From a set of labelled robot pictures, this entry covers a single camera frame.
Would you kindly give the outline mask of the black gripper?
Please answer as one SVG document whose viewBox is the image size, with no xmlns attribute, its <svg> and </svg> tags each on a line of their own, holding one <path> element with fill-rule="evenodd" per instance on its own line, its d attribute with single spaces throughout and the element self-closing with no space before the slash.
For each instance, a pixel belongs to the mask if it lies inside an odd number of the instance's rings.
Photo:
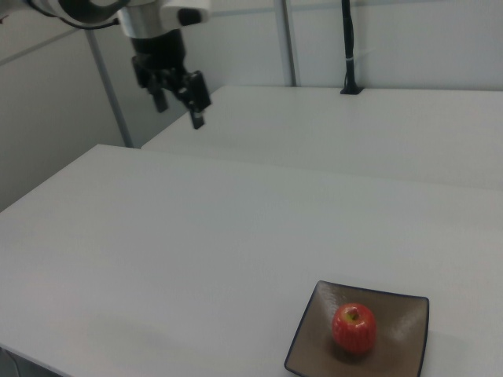
<svg viewBox="0 0 503 377">
<path fill-rule="evenodd" d="M 189 111 L 193 128 L 204 124 L 204 112 L 211 105 L 211 97 L 202 71 L 187 72 L 184 66 L 185 45 L 180 30 L 172 30 L 154 38 L 132 38 L 135 57 L 131 59 L 138 85 L 146 89 L 159 113 L 167 110 L 167 100 L 153 70 L 174 71 L 181 75 L 175 96 Z"/>
</svg>

